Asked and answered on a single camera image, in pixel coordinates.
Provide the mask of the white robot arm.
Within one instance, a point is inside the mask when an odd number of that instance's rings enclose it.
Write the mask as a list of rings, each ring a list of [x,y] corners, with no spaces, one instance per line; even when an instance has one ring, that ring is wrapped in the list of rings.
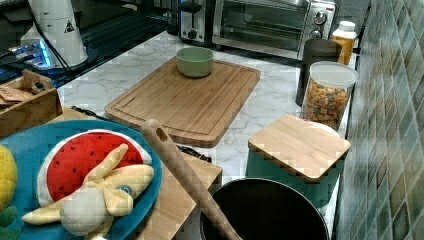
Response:
[[[28,64],[40,70],[76,68],[88,59],[71,0],[28,0],[33,26],[21,38],[35,44]]]

